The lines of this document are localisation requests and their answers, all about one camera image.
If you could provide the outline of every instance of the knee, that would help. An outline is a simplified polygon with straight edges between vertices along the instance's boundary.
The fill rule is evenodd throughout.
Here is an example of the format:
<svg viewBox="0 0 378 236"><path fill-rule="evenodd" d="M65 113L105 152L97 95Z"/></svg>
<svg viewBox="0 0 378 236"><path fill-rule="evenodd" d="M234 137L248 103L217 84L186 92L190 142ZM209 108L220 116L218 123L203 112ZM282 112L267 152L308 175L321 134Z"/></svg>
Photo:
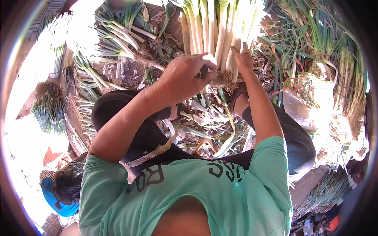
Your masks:
<svg viewBox="0 0 378 236"><path fill-rule="evenodd" d="M93 106L91 118L96 131L106 124L115 114L126 106L133 96L127 93L110 92L101 96Z"/></svg>
<svg viewBox="0 0 378 236"><path fill-rule="evenodd" d="M314 166L316 153L312 143L287 142L289 174L304 176Z"/></svg>

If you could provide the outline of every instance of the teal t-shirt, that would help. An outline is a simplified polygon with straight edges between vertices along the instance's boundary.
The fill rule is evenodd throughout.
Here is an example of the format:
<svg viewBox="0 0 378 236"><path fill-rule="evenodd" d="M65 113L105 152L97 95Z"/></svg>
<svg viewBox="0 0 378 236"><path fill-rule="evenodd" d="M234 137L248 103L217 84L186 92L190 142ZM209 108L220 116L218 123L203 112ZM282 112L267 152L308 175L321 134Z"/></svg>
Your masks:
<svg viewBox="0 0 378 236"><path fill-rule="evenodd" d="M223 160L185 159L154 165L127 183L118 163L89 156L80 199L80 231L87 235L150 236L161 215L183 196L208 213L212 236L289 235L293 208L285 140L255 149L249 170Z"/></svg>

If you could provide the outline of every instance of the left hand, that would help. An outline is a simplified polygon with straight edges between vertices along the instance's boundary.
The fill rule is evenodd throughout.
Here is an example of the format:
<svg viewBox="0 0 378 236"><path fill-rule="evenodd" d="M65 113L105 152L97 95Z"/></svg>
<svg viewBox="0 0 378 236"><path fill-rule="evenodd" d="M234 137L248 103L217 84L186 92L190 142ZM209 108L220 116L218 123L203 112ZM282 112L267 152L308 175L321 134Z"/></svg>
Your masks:
<svg viewBox="0 0 378 236"><path fill-rule="evenodd" d="M180 103L201 91L216 76L217 61L210 53L184 55L176 57L167 66L160 79L151 86L151 92L157 95L165 106Z"/></svg>

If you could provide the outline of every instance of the forearm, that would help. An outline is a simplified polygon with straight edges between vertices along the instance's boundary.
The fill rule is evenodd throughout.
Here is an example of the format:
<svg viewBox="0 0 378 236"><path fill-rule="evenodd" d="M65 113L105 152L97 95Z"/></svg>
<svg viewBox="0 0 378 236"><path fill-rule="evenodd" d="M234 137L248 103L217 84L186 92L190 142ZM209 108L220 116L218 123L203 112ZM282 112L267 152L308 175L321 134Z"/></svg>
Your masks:
<svg viewBox="0 0 378 236"><path fill-rule="evenodd" d="M166 107L164 98L154 90L154 86L142 90L113 116L97 133L88 154L110 162L120 161L144 120Z"/></svg>
<svg viewBox="0 0 378 236"><path fill-rule="evenodd" d="M284 137L277 114L254 73L242 74L247 86L256 144L271 136Z"/></svg>

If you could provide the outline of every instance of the sandal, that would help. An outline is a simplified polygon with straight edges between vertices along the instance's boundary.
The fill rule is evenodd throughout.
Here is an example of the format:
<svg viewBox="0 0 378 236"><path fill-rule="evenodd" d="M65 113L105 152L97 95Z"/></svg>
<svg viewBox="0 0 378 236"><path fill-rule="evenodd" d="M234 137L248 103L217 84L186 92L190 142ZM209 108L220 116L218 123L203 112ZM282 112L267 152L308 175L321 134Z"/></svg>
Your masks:
<svg viewBox="0 0 378 236"><path fill-rule="evenodd" d="M176 115L176 118L173 120L178 119L178 116L180 115L181 111L184 111L185 113L190 113L186 105L184 105L183 103L176 104L176 111L177 111L177 115Z"/></svg>
<svg viewBox="0 0 378 236"><path fill-rule="evenodd" d="M227 98L228 109L230 110L230 113L233 116L235 116L235 113L234 113L235 101L240 96L240 94L242 94L242 93L244 93L248 97L248 91L247 91L247 87L245 85L241 85L237 90L235 90L233 92L231 97Z"/></svg>

